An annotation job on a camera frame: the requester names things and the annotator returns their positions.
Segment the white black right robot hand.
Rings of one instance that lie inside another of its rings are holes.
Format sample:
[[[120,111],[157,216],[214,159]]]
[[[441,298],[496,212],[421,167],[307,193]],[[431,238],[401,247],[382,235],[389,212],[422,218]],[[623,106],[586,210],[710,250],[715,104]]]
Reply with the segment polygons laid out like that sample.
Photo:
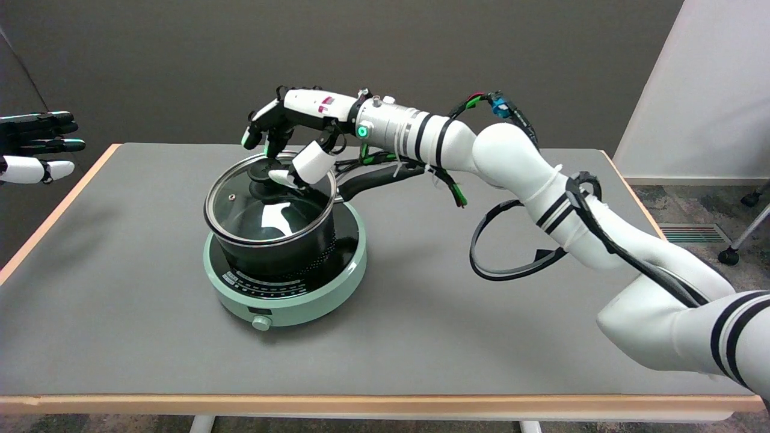
[[[264,142],[264,155],[275,159],[287,146],[295,127],[319,131],[319,137],[306,145],[289,167],[268,172],[273,182],[302,189],[319,182],[333,169],[338,154],[334,151],[336,141],[354,132],[358,110],[368,98],[371,93],[366,88],[352,97],[318,86],[280,86],[275,99],[248,115],[248,126],[240,144],[253,150]]]

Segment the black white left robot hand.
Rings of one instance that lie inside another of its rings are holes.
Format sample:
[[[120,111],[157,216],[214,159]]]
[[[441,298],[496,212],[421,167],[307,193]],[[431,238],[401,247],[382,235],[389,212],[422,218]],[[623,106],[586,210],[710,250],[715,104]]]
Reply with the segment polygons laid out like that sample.
[[[66,138],[78,129],[74,115],[69,111],[2,116],[2,184],[50,184],[72,174],[74,162],[38,156],[84,150],[83,140]]]

